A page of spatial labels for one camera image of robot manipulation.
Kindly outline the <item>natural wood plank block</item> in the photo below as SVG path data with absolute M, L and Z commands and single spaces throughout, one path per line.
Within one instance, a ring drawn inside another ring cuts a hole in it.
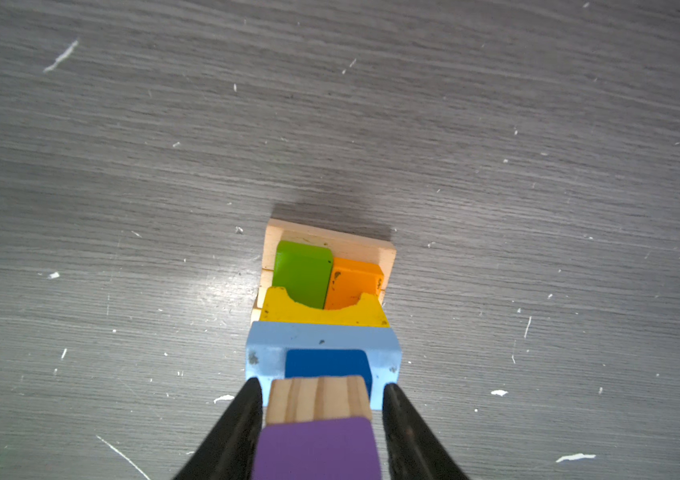
M 250 320 L 252 322 L 256 322 L 260 320 L 262 310 L 259 308 L 253 308 L 250 316 Z

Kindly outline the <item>purple wood block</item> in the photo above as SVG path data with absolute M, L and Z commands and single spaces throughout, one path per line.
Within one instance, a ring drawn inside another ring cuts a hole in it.
M 256 448 L 254 479 L 380 479 L 371 422 L 363 417 L 265 427 Z

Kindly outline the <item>yellow wood arch block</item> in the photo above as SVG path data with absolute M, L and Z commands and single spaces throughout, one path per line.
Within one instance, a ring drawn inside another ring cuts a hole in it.
M 325 310 L 293 300 L 283 287 L 270 287 L 267 290 L 259 320 L 312 325 L 391 327 L 379 299 L 372 294 L 362 293 L 355 305 Z

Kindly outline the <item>green wood block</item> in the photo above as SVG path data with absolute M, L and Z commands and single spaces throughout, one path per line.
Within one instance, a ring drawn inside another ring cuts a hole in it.
M 328 248 L 280 241 L 272 285 L 285 288 L 295 302 L 323 309 L 333 264 L 334 256 Z

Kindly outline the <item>blue wood cube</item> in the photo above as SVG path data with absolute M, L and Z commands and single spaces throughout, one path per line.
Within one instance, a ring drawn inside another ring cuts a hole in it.
M 367 354 L 359 349 L 292 349 L 286 354 L 285 374 L 289 378 L 360 376 L 368 395 L 373 378 Z

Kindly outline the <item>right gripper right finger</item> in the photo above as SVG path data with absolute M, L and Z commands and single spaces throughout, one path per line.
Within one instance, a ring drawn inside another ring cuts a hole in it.
M 396 383 L 384 388 L 382 419 L 392 479 L 470 479 Z

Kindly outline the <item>natural wood rectangular block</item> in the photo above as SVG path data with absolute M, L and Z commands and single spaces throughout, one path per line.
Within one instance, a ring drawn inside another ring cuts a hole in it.
M 271 218 L 262 254 L 261 285 L 265 288 L 272 284 L 277 246 L 282 240 L 328 248 L 335 257 L 377 264 L 384 273 L 382 288 L 388 287 L 397 253 L 390 241 Z

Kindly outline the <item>orange wood block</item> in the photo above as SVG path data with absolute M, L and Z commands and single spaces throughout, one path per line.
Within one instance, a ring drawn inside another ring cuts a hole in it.
M 363 294 L 380 298 L 384 273 L 377 264 L 335 258 L 330 276 L 325 310 L 356 305 Z

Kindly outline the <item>light blue wood block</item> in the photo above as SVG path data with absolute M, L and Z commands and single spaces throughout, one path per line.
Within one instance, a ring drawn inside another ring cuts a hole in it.
M 362 350 L 371 369 L 371 408 L 380 410 L 384 388 L 396 383 L 402 348 L 391 328 L 257 321 L 246 342 L 246 377 L 260 381 L 263 403 L 271 383 L 286 377 L 287 352 L 293 349 Z

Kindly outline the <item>small natural wood cube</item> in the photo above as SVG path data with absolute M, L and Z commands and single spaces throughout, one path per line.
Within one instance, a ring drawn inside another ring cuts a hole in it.
M 295 377 L 271 384 L 267 426 L 345 418 L 373 419 L 361 376 Z

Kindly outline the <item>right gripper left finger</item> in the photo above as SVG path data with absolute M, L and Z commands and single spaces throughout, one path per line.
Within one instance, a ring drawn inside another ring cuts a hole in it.
M 250 479 L 262 424 L 262 388 L 252 377 L 174 478 Z

